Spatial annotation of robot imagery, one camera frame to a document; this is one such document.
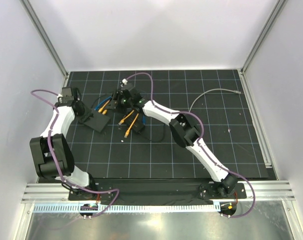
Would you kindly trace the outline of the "black network switch box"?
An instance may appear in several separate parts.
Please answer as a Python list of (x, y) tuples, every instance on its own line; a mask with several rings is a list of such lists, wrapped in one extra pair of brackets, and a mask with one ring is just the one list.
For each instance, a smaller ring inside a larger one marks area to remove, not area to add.
[(111, 118), (98, 112), (98, 111), (92, 111), (94, 114), (94, 118), (91, 123), (89, 124), (83, 124), (99, 133), (101, 133), (104, 128), (108, 125)]

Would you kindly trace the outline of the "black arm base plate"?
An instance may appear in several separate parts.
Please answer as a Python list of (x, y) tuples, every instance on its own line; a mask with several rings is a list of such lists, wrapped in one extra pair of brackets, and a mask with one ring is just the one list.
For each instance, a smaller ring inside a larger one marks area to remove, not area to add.
[(119, 189), (118, 200), (126, 204), (190, 203), (196, 200), (246, 199), (248, 192), (242, 183), (227, 196), (217, 190), (217, 183), (206, 179), (100, 179), (99, 192)]

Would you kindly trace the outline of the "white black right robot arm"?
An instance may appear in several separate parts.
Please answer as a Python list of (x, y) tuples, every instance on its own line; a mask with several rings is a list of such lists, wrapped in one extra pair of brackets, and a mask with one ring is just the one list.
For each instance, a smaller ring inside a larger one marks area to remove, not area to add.
[(191, 152), (208, 171), (216, 184), (217, 194), (222, 198), (229, 198), (235, 192), (237, 177), (222, 166), (205, 144), (204, 126), (197, 115), (167, 108), (153, 99), (144, 98), (140, 93), (132, 93), (129, 90), (115, 90), (111, 99), (116, 110), (132, 109), (139, 115), (156, 119), (169, 126), (175, 143)]

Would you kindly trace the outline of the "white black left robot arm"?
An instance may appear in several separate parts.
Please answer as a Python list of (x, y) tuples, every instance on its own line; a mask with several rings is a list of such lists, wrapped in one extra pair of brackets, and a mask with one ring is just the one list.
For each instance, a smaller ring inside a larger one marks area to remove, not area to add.
[(66, 136), (74, 119), (84, 122), (92, 116), (91, 109), (80, 100), (57, 102), (44, 132), (29, 142), (38, 177), (61, 181), (70, 194), (83, 200), (93, 200), (97, 187), (92, 175), (75, 165)]

